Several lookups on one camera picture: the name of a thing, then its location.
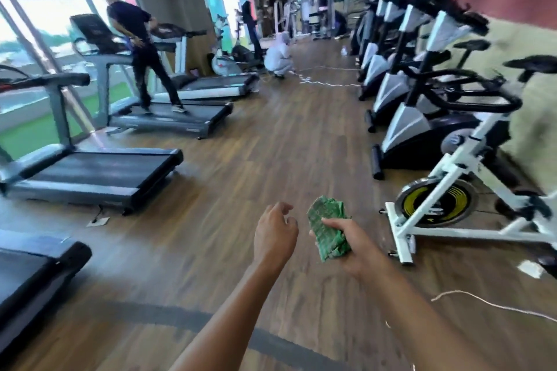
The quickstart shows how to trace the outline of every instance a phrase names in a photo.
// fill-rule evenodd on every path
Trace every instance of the person in white clothing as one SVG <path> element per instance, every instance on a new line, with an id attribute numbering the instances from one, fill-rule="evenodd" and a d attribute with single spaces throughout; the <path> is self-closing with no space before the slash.
<path id="1" fill-rule="evenodd" d="M 284 31 L 277 34 L 275 42 L 268 48 L 265 56 L 265 67 L 269 72 L 274 72 L 275 77 L 284 78 L 284 74 L 293 69 L 294 62 L 290 55 L 288 44 L 290 36 Z"/>

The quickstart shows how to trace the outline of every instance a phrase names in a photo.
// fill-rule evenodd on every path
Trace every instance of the white sneaker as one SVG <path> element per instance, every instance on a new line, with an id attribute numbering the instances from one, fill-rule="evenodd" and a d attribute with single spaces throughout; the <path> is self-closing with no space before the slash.
<path id="1" fill-rule="evenodd" d="M 184 106 L 176 106 L 174 104 L 172 105 L 172 111 L 176 113 L 188 113 Z"/>

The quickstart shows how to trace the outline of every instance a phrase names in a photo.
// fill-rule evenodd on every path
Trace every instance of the folded cloth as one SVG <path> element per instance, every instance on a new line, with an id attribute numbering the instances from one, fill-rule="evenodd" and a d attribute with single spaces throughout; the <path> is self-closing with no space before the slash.
<path id="1" fill-rule="evenodd" d="M 308 210 L 308 219 L 315 234 L 321 261 L 338 258 L 348 254 L 352 249 L 341 230 L 325 226 L 325 219 L 349 219 L 344 212 L 344 202 L 321 196 Z"/>

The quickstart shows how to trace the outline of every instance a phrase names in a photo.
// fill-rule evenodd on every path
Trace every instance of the yellow wall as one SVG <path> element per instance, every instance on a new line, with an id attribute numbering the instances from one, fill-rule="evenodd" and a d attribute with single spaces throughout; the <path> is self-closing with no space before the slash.
<path id="1" fill-rule="evenodd" d="M 485 38 L 491 41 L 491 48 L 473 53 L 464 66 L 485 76 L 493 76 L 494 68 L 507 79 L 515 79 L 519 71 L 505 68 L 504 61 L 557 55 L 557 30 L 490 19 L 490 33 Z M 453 59 L 444 67 L 456 65 L 461 53 L 453 50 Z M 553 191 L 557 188 L 557 75 L 534 75 L 523 99 L 524 106 L 512 115 L 512 140 L 503 149 L 540 188 Z"/>

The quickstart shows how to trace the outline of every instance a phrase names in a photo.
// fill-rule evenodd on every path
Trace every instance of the wood plank floor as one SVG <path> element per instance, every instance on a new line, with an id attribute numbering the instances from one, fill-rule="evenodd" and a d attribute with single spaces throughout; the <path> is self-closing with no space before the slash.
<path id="1" fill-rule="evenodd" d="M 302 71 L 353 68 L 340 49 L 338 41 L 300 42 L 293 48 L 297 69 L 324 82 L 354 83 L 354 71 Z M 356 87 L 300 84 L 292 76 L 260 87 L 236 102 L 226 126 L 205 141 L 133 132 L 99 137 L 105 145 L 184 151 L 178 173 L 141 214 L 113 213 L 106 226 L 87 228 L 95 208 L 0 201 L 2 228 L 71 236 L 94 252 L 66 302 L 6 368 L 167 369 L 209 317 L 204 313 L 215 312 L 239 281 L 265 206 L 285 200 L 295 205 L 300 240 L 263 308 L 242 370 L 412 369 L 363 288 L 334 262 L 319 262 L 305 214 L 321 195 L 341 199 L 388 250 L 388 223 L 377 211 L 424 173 L 388 171 L 388 180 L 373 180 L 369 149 L 383 134 L 366 133 L 363 113 L 370 102 L 357 100 Z M 477 213 L 470 221 L 497 227 L 500 219 Z M 529 258 L 522 247 L 418 244 L 416 267 L 404 272 L 424 296 L 461 289 L 557 317 L 557 282 L 520 273 L 517 264 Z M 554 369 L 557 324 L 465 295 L 444 297 L 435 308 L 501 369 Z"/>

